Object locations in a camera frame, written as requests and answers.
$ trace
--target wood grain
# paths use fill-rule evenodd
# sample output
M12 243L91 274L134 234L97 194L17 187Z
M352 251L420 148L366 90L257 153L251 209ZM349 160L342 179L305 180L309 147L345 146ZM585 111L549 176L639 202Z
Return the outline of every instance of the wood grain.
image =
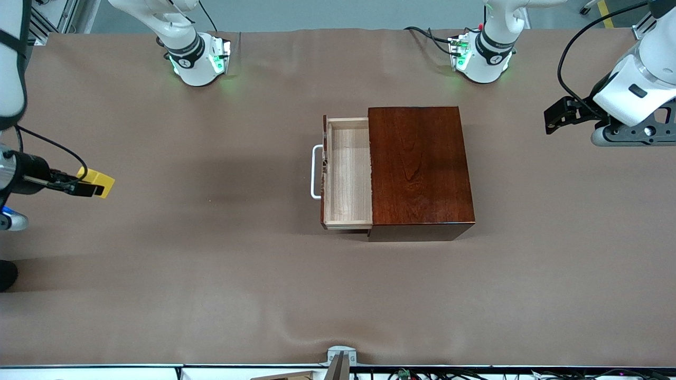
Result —
M457 107L368 109L374 225L474 222Z
M368 119L327 120L326 229L372 225Z

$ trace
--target wooden box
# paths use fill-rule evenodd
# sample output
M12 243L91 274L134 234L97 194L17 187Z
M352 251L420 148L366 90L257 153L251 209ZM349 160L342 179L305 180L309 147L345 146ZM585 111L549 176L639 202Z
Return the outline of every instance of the wooden box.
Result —
M453 240L475 223L457 107L324 117L320 219L369 241Z

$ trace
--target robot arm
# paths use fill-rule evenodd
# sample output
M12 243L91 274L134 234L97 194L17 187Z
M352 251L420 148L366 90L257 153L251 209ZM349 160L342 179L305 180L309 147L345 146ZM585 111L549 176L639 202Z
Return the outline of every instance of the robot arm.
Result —
M26 109L24 69L30 0L0 0L0 9L0 131L12 127L19 130L17 123ZM5 207L10 193L30 195L44 188L87 197L103 195L104 190L103 186L50 168L43 158L0 143L0 230L17 231L27 226L25 216Z
M600 120L591 136L598 146L676 145L676 0L649 5L655 27L592 89L586 105L563 97L545 111L548 135L561 126ZM666 120L655 119L660 108Z
M14 126L26 110L26 41L30 0L0 0L0 131Z
M525 8L553 7L566 0L484 0L486 23L480 32L459 36L451 41L455 70L471 81L490 83L497 80L512 57L512 49L526 24Z
M198 0L109 0L111 5L135 17L160 38L169 53L174 72L187 85L204 86L227 71L230 42L198 33L184 12Z

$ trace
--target table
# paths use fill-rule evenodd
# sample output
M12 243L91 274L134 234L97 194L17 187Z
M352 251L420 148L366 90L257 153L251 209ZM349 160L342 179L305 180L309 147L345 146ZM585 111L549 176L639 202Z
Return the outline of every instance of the table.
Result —
M10 197L32 225L0 235L20 269L0 363L320 362L342 343L377 364L672 365L676 150L595 147L590 124L545 135L573 33L524 32L492 85L408 31L224 34L232 76L204 88L153 35L52 36L22 125L117 182L106 200ZM564 70L580 93L633 44L588 34ZM460 107L477 223L459 240L319 224L322 115L394 105Z

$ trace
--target white metal handle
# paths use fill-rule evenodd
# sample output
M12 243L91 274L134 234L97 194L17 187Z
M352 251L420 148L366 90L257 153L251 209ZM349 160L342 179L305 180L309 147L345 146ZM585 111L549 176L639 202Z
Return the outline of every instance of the white metal handle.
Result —
M315 175L315 167L317 166L316 165L317 149L323 148L323 147L324 147L324 145L319 144L319 145L315 145L312 148L312 168L311 168L311 171L310 171L310 195L312 196L312 199L317 199L317 200L322 199L321 195L317 195L317 194L314 193L314 188L315 188L314 179L317 177Z

